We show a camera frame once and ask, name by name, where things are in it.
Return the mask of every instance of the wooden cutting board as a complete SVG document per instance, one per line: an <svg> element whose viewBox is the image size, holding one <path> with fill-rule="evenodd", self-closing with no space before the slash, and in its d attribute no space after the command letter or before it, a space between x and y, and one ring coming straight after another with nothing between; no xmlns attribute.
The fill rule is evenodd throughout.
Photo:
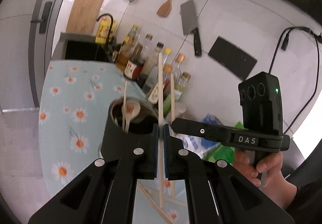
<svg viewBox="0 0 322 224"><path fill-rule="evenodd" d="M91 35L103 1L75 0L69 15L66 32Z"/></svg>

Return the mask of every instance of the white spoon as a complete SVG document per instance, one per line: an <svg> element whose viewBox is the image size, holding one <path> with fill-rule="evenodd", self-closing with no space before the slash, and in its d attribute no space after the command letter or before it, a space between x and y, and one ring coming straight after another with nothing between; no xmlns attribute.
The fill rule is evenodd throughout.
<svg viewBox="0 0 322 224"><path fill-rule="evenodd" d="M122 108L122 112L125 110L125 133L128 133L128 128L130 126L130 121L138 116L141 110L141 105L138 101L127 100L125 104L125 109Z"/></svg>

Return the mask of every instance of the wooden spatula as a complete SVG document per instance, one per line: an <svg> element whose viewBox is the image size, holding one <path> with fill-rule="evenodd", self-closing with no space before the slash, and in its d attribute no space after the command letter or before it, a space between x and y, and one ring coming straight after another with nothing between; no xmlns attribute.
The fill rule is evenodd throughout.
<svg viewBox="0 0 322 224"><path fill-rule="evenodd" d="M167 0L157 11L157 15L166 18L171 11L172 0Z"/></svg>

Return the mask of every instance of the camera lens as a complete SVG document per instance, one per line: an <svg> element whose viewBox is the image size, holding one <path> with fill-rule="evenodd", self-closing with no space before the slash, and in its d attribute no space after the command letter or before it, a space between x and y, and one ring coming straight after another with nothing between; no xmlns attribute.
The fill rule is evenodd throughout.
<svg viewBox="0 0 322 224"><path fill-rule="evenodd" d="M258 86L257 86L257 92L258 92L258 95L260 95L261 97L264 95L265 93L265 86L263 83L259 83Z"/></svg>
<svg viewBox="0 0 322 224"><path fill-rule="evenodd" d="M245 100L245 98L246 98L246 92L243 89L239 92L239 97L240 97L240 100L241 101L244 101Z"/></svg>
<svg viewBox="0 0 322 224"><path fill-rule="evenodd" d="M249 86L247 89L247 96L250 100L253 100L255 98L255 88L254 86Z"/></svg>

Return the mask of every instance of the forearm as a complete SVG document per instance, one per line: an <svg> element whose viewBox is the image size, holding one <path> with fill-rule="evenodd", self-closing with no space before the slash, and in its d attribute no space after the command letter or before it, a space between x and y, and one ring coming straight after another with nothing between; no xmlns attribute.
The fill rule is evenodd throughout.
<svg viewBox="0 0 322 224"><path fill-rule="evenodd" d="M295 198L297 188L287 182L280 171L263 188L263 192L281 208L286 209Z"/></svg>

